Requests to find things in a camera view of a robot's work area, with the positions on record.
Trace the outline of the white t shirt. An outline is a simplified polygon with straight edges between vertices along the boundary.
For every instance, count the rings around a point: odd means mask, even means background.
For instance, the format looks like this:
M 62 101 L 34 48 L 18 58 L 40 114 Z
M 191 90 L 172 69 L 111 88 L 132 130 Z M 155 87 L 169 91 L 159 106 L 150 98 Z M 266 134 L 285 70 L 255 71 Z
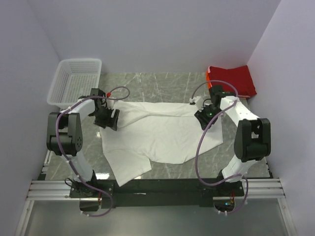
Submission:
M 118 101 L 118 129 L 101 128 L 102 148 L 119 186 L 150 171 L 151 162 L 183 164 L 195 158 L 203 134 L 188 103 Z

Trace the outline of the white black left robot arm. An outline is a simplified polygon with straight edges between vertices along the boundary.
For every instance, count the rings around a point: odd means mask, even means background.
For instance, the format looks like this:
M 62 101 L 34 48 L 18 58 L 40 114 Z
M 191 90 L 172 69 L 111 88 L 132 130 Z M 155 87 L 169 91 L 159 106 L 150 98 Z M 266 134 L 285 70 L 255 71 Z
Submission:
M 93 88 L 89 96 L 81 96 L 75 104 L 48 116 L 46 146 L 71 169 L 72 179 L 66 179 L 71 181 L 71 190 L 88 198 L 98 193 L 99 186 L 94 170 L 81 151 L 81 123 L 86 117 L 94 117 L 94 125 L 117 131 L 120 110 L 114 109 L 114 103 L 119 99 L 112 97 L 112 92 Z

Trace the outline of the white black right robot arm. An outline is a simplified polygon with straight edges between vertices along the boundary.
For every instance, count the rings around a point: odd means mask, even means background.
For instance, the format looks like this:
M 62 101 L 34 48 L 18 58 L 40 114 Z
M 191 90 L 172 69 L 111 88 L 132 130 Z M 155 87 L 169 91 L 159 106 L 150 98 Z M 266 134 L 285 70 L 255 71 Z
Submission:
M 198 180 L 207 187 L 216 187 L 221 196 L 233 191 L 233 184 L 246 178 L 249 168 L 271 153 L 271 123 L 267 118 L 253 114 L 239 99 L 238 91 L 224 91 L 221 81 L 209 88 L 211 104 L 201 105 L 195 113 L 202 126 L 202 136 L 197 146 L 195 160 L 198 160 L 202 142 L 220 115 L 226 114 L 237 126 L 234 139 L 234 156 L 228 165 L 221 170 L 219 180 L 205 182 L 196 168 Z

